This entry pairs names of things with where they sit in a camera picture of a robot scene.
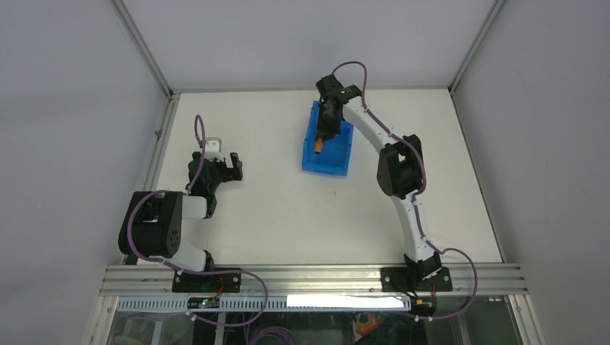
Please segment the aluminium front rail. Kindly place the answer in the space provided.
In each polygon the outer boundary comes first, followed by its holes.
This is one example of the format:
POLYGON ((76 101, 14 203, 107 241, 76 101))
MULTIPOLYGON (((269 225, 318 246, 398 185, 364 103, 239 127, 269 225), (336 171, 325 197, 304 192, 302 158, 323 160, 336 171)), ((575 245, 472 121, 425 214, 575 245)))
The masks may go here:
MULTIPOLYGON (((388 295, 382 291, 380 269, 401 264, 347 265, 245 265, 239 293, 233 296, 287 295, 388 295)), ((528 287, 518 264, 465 263, 446 264, 453 285, 451 292, 438 296, 526 295, 528 287)), ((171 291, 174 274, 160 265, 109 266, 102 281, 101 296, 161 296, 171 291)), ((213 295, 208 293, 173 293, 213 295)))

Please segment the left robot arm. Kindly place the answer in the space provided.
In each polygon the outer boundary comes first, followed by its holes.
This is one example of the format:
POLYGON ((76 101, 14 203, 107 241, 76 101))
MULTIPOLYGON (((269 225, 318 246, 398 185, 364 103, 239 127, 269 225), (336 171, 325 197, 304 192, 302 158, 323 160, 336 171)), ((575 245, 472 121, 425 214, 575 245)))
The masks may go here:
POLYGON ((134 192, 119 231, 120 252, 186 272, 189 283, 199 292, 211 290, 217 281, 213 257, 182 238, 182 223, 210 219, 217 208, 218 187, 243 179, 239 155, 232 152, 229 158, 230 165, 221 153, 194 152, 184 193, 134 192))

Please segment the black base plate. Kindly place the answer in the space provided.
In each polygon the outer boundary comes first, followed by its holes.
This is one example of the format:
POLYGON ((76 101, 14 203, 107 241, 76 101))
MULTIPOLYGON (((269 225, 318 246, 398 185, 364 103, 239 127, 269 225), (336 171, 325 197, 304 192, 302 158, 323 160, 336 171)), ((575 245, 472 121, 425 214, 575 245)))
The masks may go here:
POLYGON ((380 269, 382 291, 385 293, 431 293, 453 291, 450 271, 442 267, 437 273, 418 278, 406 266, 382 267, 380 269))
POLYGON ((242 270, 218 269, 213 275, 174 274, 173 293, 239 293, 242 270))

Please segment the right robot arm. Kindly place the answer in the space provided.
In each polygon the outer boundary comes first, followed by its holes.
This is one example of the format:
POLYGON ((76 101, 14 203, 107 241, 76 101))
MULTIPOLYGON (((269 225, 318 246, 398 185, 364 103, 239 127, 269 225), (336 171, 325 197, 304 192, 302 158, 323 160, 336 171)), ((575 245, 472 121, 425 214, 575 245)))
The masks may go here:
POLYGON ((319 100, 312 106, 304 140, 302 167, 314 173, 347 174, 352 136, 359 131, 378 154, 375 178, 391 198, 404 235, 405 268, 399 287, 423 291, 442 270, 440 251, 433 247, 419 196, 426 187, 422 143, 417 135, 399 136, 365 102, 356 85, 344 86, 335 75, 316 83, 319 100))

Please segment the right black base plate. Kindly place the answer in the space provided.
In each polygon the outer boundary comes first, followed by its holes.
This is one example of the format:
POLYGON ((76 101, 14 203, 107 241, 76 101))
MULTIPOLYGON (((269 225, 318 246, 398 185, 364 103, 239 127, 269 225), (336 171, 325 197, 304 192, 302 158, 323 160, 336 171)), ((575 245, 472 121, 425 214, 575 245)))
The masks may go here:
POLYGON ((385 293, 431 293, 453 291, 450 271, 442 267, 437 273, 418 278, 406 266, 382 267, 380 269, 382 291, 385 293))

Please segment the orange handled screwdriver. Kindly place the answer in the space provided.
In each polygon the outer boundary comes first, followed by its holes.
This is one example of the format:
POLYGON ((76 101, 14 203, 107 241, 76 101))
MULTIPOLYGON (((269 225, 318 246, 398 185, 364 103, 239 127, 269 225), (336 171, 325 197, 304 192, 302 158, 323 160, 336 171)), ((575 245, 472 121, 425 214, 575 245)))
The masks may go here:
POLYGON ((319 155, 322 152, 323 143, 324 140, 321 137, 317 138, 317 140, 315 141, 314 153, 316 155, 319 155))

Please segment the orange object below table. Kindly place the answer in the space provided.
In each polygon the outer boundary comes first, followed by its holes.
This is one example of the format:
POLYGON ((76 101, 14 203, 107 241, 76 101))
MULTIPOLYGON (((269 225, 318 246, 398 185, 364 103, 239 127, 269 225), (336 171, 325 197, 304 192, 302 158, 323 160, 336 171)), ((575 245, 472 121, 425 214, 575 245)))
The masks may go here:
POLYGON ((381 314, 364 312, 356 315, 354 320, 355 333, 359 336, 367 336, 376 330, 385 321, 381 314))

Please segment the blue plastic bin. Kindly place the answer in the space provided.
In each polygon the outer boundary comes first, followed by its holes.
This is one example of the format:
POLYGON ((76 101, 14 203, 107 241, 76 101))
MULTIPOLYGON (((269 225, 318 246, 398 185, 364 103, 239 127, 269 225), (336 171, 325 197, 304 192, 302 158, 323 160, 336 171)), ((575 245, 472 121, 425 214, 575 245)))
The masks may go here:
POLYGON ((316 125, 319 115, 319 102, 311 105, 308 127, 303 142, 301 169, 337 177, 346 177, 349 169, 354 126, 347 121, 340 125, 340 134, 322 144, 322 151, 315 152, 316 125))

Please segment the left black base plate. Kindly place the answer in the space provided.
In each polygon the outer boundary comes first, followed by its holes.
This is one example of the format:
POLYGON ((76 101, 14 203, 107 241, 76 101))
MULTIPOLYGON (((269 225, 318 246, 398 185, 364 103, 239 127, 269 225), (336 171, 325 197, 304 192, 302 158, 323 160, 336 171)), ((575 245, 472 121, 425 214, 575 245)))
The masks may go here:
POLYGON ((218 269, 213 275, 174 274, 173 293, 239 293, 242 270, 218 269))

